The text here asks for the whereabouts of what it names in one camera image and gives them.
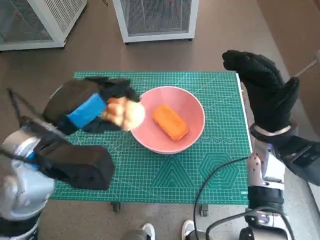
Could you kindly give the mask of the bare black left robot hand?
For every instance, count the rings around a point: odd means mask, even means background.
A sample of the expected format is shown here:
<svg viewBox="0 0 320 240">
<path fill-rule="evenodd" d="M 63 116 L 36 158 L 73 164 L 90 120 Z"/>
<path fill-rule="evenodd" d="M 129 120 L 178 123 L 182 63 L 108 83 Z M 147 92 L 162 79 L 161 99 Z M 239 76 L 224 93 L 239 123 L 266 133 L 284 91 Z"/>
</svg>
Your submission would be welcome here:
<svg viewBox="0 0 320 240">
<path fill-rule="evenodd" d="M 43 118 L 65 135 L 130 131 L 144 120 L 140 96 L 126 78 L 105 76 L 69 80 L 50 97 Z"/>
</svg>

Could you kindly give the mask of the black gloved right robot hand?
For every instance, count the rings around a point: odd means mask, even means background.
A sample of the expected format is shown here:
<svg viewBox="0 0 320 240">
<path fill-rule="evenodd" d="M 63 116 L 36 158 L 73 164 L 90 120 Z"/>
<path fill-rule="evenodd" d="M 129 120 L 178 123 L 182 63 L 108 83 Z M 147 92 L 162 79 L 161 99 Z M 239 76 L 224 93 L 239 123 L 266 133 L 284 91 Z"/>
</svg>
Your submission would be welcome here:
<svg viewBox="0 0 320 240">
<path fill-rule="evenodd" d="M 235 71 L 244 84 L 255 124 L 269 133 L 288 127 L 300 79 L 285 82 L 275 63 L 261 54 L 227 50 L 222 59 L 224 68 Z"/>
</svg>

